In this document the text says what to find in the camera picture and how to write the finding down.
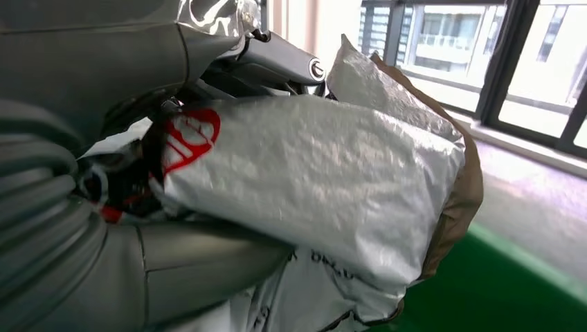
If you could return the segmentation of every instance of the windowsill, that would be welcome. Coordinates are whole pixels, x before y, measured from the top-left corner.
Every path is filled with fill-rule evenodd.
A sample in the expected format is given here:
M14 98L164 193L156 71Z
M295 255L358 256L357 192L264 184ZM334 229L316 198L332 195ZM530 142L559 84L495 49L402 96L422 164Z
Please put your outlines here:
M446 110L446 112L459 122L475 139L512 151L567 173L587 178L587 162L578 157L563 154L553 149L548 149L532 142L486 128L481 126L478 121L458 113L449 110Z

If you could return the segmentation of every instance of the balcony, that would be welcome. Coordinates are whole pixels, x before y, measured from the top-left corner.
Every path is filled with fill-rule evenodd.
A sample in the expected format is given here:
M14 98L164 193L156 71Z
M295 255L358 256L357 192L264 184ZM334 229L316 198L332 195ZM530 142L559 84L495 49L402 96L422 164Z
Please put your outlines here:
M475 40L466 37L443 35L420 35L416 56L457 64L471 61Z

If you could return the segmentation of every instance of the green floor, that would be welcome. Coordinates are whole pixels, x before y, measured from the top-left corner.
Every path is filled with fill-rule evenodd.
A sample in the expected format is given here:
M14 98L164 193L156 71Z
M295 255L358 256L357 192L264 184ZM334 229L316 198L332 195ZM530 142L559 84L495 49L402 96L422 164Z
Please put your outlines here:
M394 324L370 331L587 331L587 287L473 224Z

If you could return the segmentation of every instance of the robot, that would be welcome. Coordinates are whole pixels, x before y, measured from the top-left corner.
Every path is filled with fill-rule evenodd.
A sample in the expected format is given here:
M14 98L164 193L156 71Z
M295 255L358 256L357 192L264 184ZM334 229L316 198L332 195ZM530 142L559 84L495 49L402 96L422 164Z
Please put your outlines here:
M104 223L71 193L76 158L169 98L304 93L324 76L258 29L254 1L3 1L1 329L139 331L269 276L291 247L236 225Z

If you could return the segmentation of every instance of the glass pane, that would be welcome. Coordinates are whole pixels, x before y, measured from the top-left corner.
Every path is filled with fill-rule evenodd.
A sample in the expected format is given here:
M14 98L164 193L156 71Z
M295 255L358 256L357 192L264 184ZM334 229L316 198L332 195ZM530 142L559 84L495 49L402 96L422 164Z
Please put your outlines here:
M585 5L538 7L499 120L561 136L587 80L586 17Z
M583 121L577 136L575 137L575 141L573 142L575 145L584 147L587 149L587 120Z
M406 6L397 65L436 100L475 111L505 6Z
M377 52L381 56L385 49L389 6L364 6L361 8L361 28L359 30L359 48L365 55Z

